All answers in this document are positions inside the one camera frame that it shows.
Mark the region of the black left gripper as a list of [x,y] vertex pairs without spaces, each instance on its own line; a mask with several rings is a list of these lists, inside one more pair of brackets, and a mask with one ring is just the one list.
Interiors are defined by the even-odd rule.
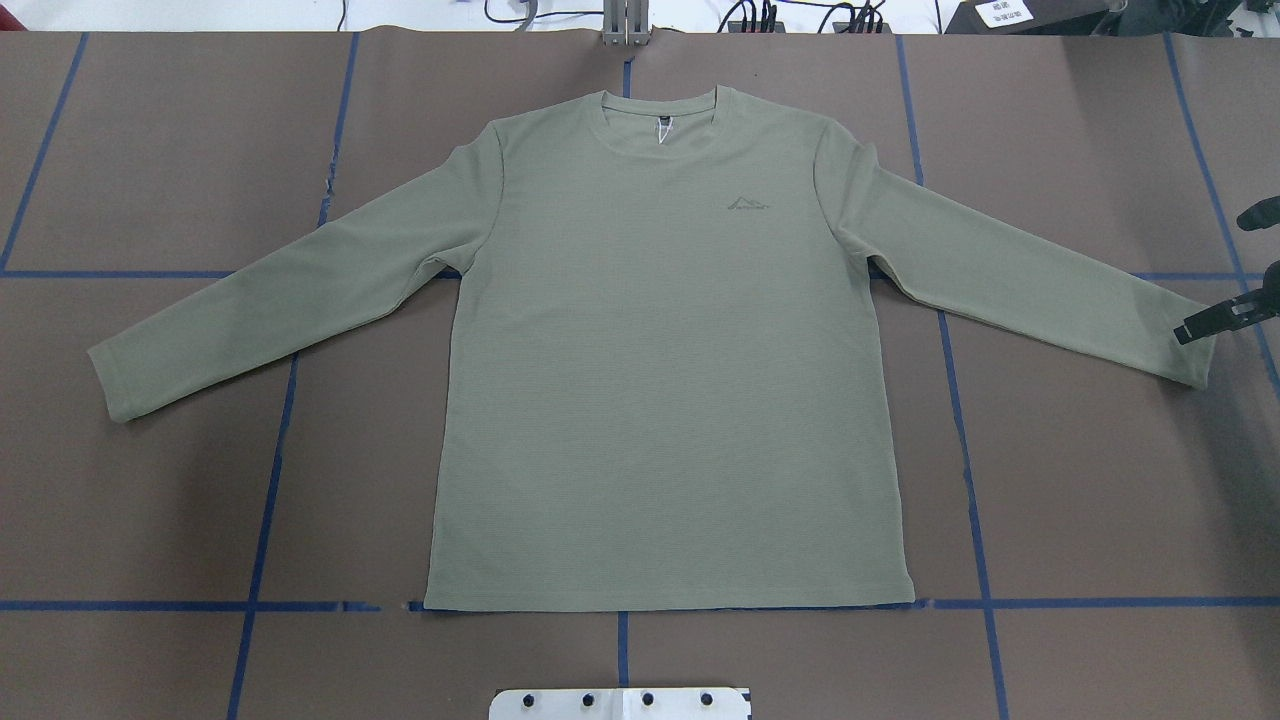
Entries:
[[1236,297],[1236,302],[1211,305],[1190,316],[1174,329],[1179,345],[1238,331],[1245,323],[1258,323],[1279,314],[1280,263],[1272,263],[1263,274],[1261,287]]

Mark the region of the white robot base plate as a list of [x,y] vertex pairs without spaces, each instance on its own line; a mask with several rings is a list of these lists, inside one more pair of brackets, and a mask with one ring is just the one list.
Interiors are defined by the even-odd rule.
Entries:
[[489,719],[751,719],[750,691],[732,687],[508,689]]

